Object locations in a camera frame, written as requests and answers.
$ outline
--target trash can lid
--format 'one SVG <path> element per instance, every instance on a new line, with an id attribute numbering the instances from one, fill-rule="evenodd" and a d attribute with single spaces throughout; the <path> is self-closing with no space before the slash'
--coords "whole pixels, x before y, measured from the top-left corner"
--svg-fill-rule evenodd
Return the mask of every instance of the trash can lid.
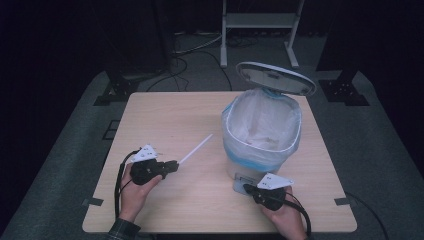
<path id="1" fill-rule="evenodd" d="M 280 93 L 300 96 L 314 94 L 316 85 L 299 73 L 257 62 L 241 62 L 236 66 L 237 73 L 246 81 Z"/>

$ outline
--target plastic bag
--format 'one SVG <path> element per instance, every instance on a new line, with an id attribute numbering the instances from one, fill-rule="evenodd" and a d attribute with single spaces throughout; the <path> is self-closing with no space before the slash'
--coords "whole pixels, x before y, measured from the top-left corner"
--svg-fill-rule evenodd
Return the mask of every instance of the plastic bag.
<path id="1" fill-rule="evenodd" d="M 278 170 L 298 148 L 302 113 L 292 98 L 256 88 L 222 112 L 228 158 L 260 172 Z"/>

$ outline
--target plaid sleeve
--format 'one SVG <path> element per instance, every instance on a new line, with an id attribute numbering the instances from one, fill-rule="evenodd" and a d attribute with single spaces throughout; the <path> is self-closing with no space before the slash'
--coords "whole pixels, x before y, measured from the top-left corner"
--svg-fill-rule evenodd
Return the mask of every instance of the plaid sleeve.
<path id="1" fill-rule="evenodd" d="M 123 219 L 117 218 L 109 233 L 107 234 L 106 239 L 108 240 L 133 240 L 137 235 L 140 227 L 125 221 Z"/>

